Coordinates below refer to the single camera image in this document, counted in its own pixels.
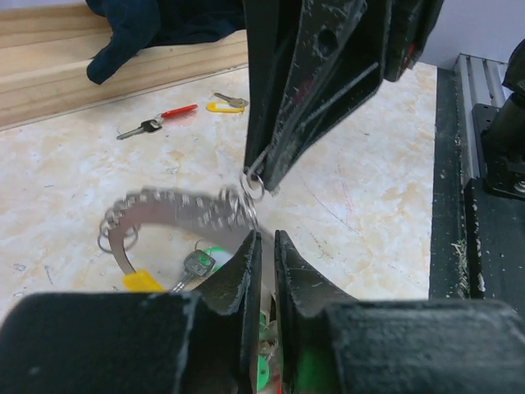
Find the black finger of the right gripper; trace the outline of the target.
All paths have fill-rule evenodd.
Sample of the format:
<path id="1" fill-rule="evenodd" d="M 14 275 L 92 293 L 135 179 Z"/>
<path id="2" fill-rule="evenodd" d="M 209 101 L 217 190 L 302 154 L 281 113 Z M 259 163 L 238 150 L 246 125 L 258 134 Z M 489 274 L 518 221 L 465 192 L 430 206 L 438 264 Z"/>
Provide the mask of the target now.
<path id="1" fill-rule="evenodd" d="M 244 165 L 271 143 L 294 52 L 301 1 L 245 1 L 250 111 Z"/>
<path id="2" fill-rule="evenodd" d="M 299 157 L 381 85 L 390 1 L 305 1 L 272 139 L 262 166 L 268 191 Z"/>

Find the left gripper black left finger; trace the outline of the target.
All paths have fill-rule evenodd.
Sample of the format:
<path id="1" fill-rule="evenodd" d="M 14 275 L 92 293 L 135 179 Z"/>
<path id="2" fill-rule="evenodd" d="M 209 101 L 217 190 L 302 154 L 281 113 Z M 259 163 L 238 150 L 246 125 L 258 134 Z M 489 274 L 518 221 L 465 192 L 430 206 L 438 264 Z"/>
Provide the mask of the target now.
<path id="1" fill-rule="evenodd" d="M 4 393 L 253 393 L 262 237 L 192 291 L 37 293 L 1 328 Z"/>

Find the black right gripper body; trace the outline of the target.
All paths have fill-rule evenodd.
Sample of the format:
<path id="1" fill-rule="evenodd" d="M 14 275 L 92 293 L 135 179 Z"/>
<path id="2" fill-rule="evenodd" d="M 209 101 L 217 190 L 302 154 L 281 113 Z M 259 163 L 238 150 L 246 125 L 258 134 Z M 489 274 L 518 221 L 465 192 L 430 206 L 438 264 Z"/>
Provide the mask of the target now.
<path id="1" fill-rule="evenodd" d="M 443 0 L 393 1 L 384 78 L 399 80 L 419 60 L 436 26 Z"/>

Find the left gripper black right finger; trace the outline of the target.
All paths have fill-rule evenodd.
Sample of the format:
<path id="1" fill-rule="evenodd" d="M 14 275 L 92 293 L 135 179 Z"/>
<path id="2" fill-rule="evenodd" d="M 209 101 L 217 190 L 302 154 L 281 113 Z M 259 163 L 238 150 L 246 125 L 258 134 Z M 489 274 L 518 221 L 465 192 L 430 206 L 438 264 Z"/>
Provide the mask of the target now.
<path id="1" fill-rule="evenodd" d="M 521 393 L 524 322 L 494 300 L 362 301 L 275 235 L 285 393 Z"/>

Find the large keyring with coloured tags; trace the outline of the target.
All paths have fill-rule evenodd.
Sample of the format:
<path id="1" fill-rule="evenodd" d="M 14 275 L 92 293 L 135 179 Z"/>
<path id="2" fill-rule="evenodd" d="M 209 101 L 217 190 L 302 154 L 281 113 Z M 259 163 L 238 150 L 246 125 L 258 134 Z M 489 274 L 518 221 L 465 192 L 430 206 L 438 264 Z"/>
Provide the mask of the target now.
<path id="1" fill-rule="evenodd" d="M 231 254 L 217 272 L 188 265 L 170 291 L 121 296 L 122 336 L 146 388 L 161 393 L 253 393 L 259 312 L 276 293 L 273 236 L 258 223 L 250 180 L 216 195 L 144 188 L 119 199 L 99 225 L 98 247 L 128 276 L 128 250 L 144 225 L 172 227 Z"/>

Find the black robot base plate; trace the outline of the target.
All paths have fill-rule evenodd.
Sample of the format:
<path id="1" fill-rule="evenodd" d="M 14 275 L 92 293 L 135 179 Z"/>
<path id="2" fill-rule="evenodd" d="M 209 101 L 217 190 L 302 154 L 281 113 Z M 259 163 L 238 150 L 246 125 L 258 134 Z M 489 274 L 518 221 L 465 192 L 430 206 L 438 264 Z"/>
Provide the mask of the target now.
<path id="1" fill-rule="evenodd" d="M 438 70 L 428 295 L 500 300 L 523 314 L 524 202 L 469 176 L 459 86 Z"/>

